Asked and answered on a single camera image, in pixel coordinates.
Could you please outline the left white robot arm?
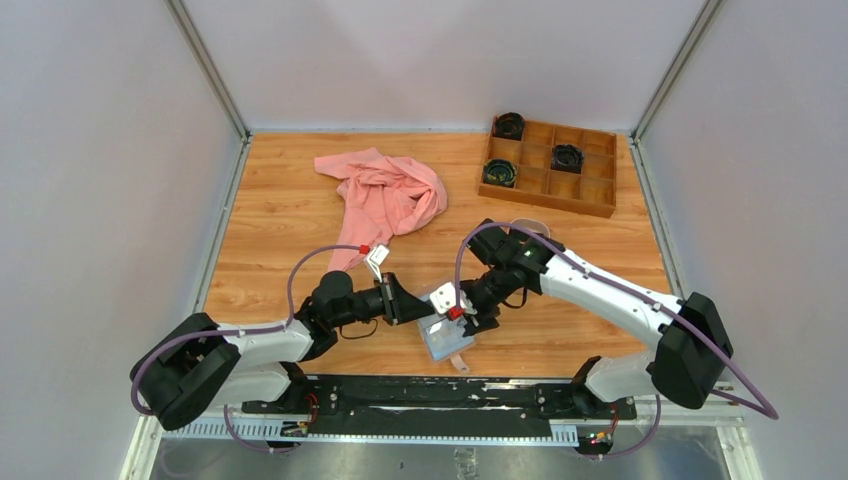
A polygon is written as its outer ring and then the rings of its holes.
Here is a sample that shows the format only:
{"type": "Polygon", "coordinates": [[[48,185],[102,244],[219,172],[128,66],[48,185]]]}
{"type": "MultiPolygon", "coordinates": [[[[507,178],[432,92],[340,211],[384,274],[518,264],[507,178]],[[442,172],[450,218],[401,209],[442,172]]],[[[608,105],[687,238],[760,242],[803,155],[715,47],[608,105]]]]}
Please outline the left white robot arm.
{"type": "Polygon", "coordinates": [[[430,301],[407,292],[391,272],[374,287],[355,291],[347,273],[331,271],[292,320],[240,330],[205,312],[189,316],[133,366],[133,397],[167,431],[210,408],[250,401],[293,413],[306,400],[306,386],[296,379],[299,363],[332,348],[342,327],[378,318],[396,326],[434,312],[430,301]]]}

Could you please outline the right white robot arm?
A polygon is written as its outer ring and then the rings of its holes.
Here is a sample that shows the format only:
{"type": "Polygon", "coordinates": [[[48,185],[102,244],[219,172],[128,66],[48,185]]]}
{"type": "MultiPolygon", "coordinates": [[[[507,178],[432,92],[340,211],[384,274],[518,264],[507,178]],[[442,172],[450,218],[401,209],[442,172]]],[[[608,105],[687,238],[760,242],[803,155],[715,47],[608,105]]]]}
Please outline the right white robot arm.
{"type": "Polygon", "coordinates": [[[680,407],[700,409],[733,355],[718,308],[703,294],[681,299],[640,287],[543,235],[490,219],[462,247],[488,268],[460,284],[467,334],[495,328],[500,304],[516,292],[532,291],[577,305],[644,345],[636,354],[584,362],[566,395],[567,405],[584,417],[633,395],[659,394],[680,407]]]}

